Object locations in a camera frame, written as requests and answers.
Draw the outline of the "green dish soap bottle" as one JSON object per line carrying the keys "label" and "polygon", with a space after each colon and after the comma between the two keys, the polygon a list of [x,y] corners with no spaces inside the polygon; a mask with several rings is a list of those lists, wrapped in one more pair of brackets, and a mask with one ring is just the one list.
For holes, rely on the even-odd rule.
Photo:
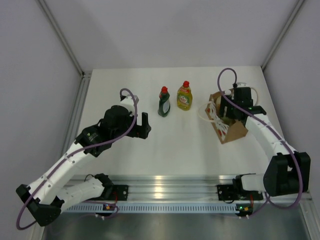
{"label": "green dish soap bottle", "polygon": [[166,117],[169,114],[170,109],[170,94],[168,92],[168,88],[166,86],[163,86],[159,93],[159,104],[157,112],[161,117]]}

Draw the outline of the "clear red-capped bottle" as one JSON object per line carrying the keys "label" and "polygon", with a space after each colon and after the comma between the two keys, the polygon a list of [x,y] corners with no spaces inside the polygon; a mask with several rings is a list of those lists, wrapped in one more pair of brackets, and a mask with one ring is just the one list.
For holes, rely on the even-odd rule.
{"label": "clear red-capped bottle", "polygon": [[193,95],[190,88],[190,82],[184,81],[182,86],[178,89],[176,95],[177,106],[184,110],[190,110],[193,102]]}

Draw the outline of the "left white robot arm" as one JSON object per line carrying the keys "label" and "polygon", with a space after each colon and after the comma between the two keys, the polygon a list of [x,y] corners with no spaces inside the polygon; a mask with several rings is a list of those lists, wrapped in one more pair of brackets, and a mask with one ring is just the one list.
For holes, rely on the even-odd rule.
{"label": "left white robot arm", "polygon": [[151,131],[148,113],[142,112],[137,124],[135,110],[113,105],[98,123],[88,126],[76,137],[67,152],[40,178],[21,184],[16,193],[41,227],[50,225],[66,209],[90,200],[114,200],[115,185],[104,173],[72,187],[71,178],[119,139],[146,139]]}

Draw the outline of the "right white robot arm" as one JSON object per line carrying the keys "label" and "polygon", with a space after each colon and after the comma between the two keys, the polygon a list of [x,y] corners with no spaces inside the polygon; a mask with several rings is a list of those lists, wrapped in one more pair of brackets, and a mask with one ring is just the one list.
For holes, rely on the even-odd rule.
{"label": "right white robot arm", "polygon": [[265,192],[271,197],[302,194],[309,188],[311,158],[298,152],[281,137],[266,111],[254,105],[249,87],[234,87],[220,102],[220,114],[241,122],[262,147],[268,166],[264,173],[238,175],[232,192],[244,199],[251,192]]}

